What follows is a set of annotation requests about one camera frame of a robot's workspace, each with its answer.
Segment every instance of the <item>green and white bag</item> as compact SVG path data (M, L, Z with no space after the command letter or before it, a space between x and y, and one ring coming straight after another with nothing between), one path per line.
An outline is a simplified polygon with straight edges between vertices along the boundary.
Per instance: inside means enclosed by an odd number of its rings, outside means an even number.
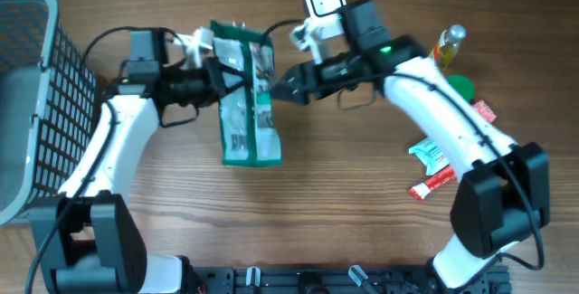
M281 143L271 118L269 88L274 78L271 39L260 48L261 34L211 21L214 55L246 76L241 87L219 102L223 164L227 166L276 166L281 164ZM223 73L225 85L242 81L239 75Z

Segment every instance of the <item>bottle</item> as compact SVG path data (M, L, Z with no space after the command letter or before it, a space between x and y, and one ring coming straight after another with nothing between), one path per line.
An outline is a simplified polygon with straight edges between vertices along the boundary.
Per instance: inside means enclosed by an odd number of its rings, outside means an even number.
M467 30L459 24L455 24L442 32L441 39L431 52L431 58L436 61L442 71L451 63L452 58L459 51L460 42L466 35Z

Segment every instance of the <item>bottle cap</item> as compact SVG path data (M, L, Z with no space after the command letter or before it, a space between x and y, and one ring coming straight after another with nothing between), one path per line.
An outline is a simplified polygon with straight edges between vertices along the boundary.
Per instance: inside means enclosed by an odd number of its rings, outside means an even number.
M459 24L455 24L449 29L447 40L450 43L459 43L467 35L467 30Z
M472 81L463 75L451 75L448 83L466 100L474 98L474 85Z

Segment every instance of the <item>wooden tabletop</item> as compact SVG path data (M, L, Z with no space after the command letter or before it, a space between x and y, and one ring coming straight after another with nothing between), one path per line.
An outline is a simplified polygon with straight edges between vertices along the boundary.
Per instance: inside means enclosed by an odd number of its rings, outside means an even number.
M514 264L516 293L573 293L579 286L579 0L376 0L394 36L426 48L452 24L468 36L448 69L468 76L496 126L551 161L551 223L542 231L546 267ZM210 19L263 30L304 17L301 0L60 0L62 23L80 49L120 25L191 33ZM287 29L273 38L283 73L308 56ZM128 36L111 35L90 65L112 76ZM348 101L370 98L361 88ZM408 188L424 169L408 147L424 135L385 100L340 111L330 97L307 107L274 103L283 165L222 166L216 106L193 124L160 129L141 157L129 208L149 251L188 256L195 266L349 266L425 263L449 240L457 189L418 202ZM534 243L514 250L535 261ZM35 253L30 229L0 229L0 292L21 292ZM37 277L38 290L42 277Z

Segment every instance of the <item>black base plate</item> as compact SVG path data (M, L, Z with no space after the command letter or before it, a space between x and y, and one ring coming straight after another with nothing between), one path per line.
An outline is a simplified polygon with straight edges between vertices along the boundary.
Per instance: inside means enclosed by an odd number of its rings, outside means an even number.
M343 270L261 270L258 288L245 286L246 270L233 268L195 268L205 283L205 294L307 294L299 286L300 277L314 273L330 294L366 294ZM429 289L424 266L394 266L364 270L370 283L380 294L444 293L442 289ZM479 281L466 288L464 294L509 294L512 292L507 266L491 267Z

